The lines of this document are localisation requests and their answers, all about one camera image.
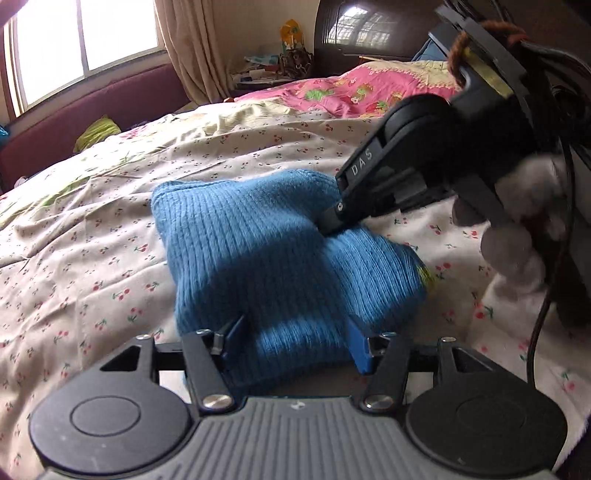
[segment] yellow bag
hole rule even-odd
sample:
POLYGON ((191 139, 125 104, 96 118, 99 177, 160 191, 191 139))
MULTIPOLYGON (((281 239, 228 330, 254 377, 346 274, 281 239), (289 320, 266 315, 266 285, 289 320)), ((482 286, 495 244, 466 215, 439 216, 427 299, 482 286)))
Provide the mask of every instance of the yellow bag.
POLYGON ((121 129, 108 116, 104 115, 94 122, 86 131, 78 137, 74 145, 74 153, 80 153, 87 148, 92 147, 98 142, 102 142, 111 135, 119 135, 121 129))

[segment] maroon sofa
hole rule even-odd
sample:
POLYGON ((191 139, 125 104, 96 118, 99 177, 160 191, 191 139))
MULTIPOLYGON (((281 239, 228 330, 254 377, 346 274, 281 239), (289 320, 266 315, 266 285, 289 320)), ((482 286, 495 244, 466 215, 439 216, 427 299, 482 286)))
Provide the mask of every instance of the maroon sofa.
POLYGON ((170 63, 113 82, 10 138, 0 150, 0 186, 6 192, 21 176, 30 177, 71 157, 76 139, 103 115, 125 131, 172 113, 188 102, 170 63))

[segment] window frame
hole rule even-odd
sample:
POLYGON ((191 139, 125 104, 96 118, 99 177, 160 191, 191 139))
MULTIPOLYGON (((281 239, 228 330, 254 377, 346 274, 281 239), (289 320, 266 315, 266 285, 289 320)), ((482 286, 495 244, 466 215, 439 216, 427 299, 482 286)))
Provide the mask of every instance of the window frame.
POLYGON ((162 33, 160 31, 160 28, 158 27, 158 17, 156 15, 156 10, 154 8, 154 28, 156 30, 156 38, 158 41, 158 45, 156 47, 149 48, 148 50, 139 51, 139 52, 134 53, 132 55, 128 55, 126 57, 123 57, 122 59, 112 61, 110 63, 107 63, 105 65, 102 65, 100 67, 90 70, 88 68, 88 58, 86 55, 86 44, 85 44, 85 38, 84 38, 84 27, 82 24, 82 0, 74 0, 74 1, 76 2, 76 19, 77 19, 77 27, 78 27, 78 41, 79 41, 79 46, 80 46, 80 59, 82 61, 83 73, 80 77, 75 78, 75 79, 71 80, 70 82, 65 83, 64 85, 61 85, 57 89, 52 90, 48 94, 35 100, 33 103, 27 102, 27 96, 25 94, 24 87, 22 84, 22 76, 20 75, 21 70, 20 70, 20 63, 19 63, 19 57, 18 57, 18 41, 17 41, 17 39, 18 39, 17 15, 12 17, 10 22, 7 23, 7 25, 4 27, 4 38, 5 38, 5 42, 4 42, 5 44, 3 46, 4 47, 4 57, 5 57, 6 67, 7 67, 7 75, 12 75, 12 79, 11 79, 12 81, 9 80, 9 85, 10 85, 10 90, 11 90, 9 93, 10 94, 9 97, 10 97, 10 100, 11 100, 12 105, 14 107, 16 118, 19 117, 20 115, 22 115, 23 113, 25 113, 27 110, 35 107, 39 103, 44 102, 45 100, 51 98, 52 96, 56 95, 57 93, 61 92, 62 90, 65 90, 65 89, 71 87, 72 85, 75 85, 76 83, 87 80, 98 73, 102 73, 105 70, 109 70, 113 67, 118 67, 124 63, 129 62, 129 61, 133 61, 138 58, 144 57, 146 55, 150 55, 152 53, 156 53, 156 52, 165 50, 164 39, 162 37, 162 33))

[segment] pillow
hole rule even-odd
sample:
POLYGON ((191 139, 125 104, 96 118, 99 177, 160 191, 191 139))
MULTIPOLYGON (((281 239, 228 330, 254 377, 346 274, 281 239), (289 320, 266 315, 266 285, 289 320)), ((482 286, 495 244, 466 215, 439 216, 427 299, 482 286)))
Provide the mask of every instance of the pillow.
POLYGON ((425 42, 425 44, 421 47, 421 49, 415 54, 415 56, 412 59, 412 61, 417 60, 445 61, 447 60, 447 57, 439 49, 435 42, 429 38, 429 40, 425 42))

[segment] silver screw head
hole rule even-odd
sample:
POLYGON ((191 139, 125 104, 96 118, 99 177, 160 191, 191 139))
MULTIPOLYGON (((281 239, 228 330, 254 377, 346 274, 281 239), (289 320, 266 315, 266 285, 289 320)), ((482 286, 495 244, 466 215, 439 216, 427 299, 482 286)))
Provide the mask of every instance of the silver screw head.
POLYGON ((203 399, 203 406, 208 410, 224 410, 233 403, 234 399, 225 393, 213 393, 203 399))
POLYGON ((301 400, 296 400, 295 402, 290 403, 290 407, 294 410, 301 410, 302 408, 306 407, 306 404, 301 400))
POLYGON ((388 395, 370 395, 363 401, 366 408, 374 411, 388 410, 394 405, 394 399, 388 395))

